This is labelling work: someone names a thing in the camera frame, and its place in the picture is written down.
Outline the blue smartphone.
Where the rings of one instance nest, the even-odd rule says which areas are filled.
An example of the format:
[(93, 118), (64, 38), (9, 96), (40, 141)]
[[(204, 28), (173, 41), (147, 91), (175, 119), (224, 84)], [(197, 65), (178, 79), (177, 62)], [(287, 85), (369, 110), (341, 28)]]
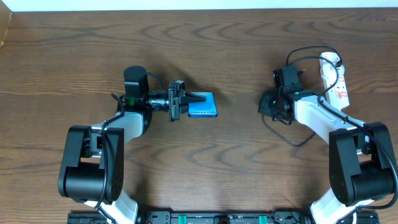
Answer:
[(191, 118), (215, 118), (218, 116), (216, 103), (212, 92), (193, 92), (206, 98), (206, 101), (188, 104), (188, 116)]

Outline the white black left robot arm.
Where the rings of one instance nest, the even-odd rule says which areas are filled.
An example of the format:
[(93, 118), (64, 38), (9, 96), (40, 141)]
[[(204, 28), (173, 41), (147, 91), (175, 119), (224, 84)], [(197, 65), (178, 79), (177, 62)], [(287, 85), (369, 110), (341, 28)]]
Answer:
[(142, 66), (128, 67), (123, 75), (125, 93), (113, 95), (112, 118), (69, 128), (58, 177), (62, 197), (94, 208), (107, 223), (136, 223), (138, 218), (137, 202), (123, 190), (125, 145), (147, 131), (153, 112), (164, 111), (174, 122), (190, 103), (206, 100), (187, 91), (183, 80), (170, 82), (166, 90), (150, 90), (152, 74)]

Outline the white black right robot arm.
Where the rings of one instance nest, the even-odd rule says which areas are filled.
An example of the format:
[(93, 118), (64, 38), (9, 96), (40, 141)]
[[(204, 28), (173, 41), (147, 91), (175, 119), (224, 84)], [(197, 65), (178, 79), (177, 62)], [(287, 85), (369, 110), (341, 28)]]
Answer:
[(303, 219), (312, 223), (355, 222), (362, 209), (391, 195), (397, 202), (397, 163), (388, 128), (367, 124), (334, 108), (312, 90), (304, 90), (295, 66), (274, 70), (275, 88), (264, 92), (258, 112), (284, 125), (309, 127), (329, 147), (330, 189), (310, 206)]

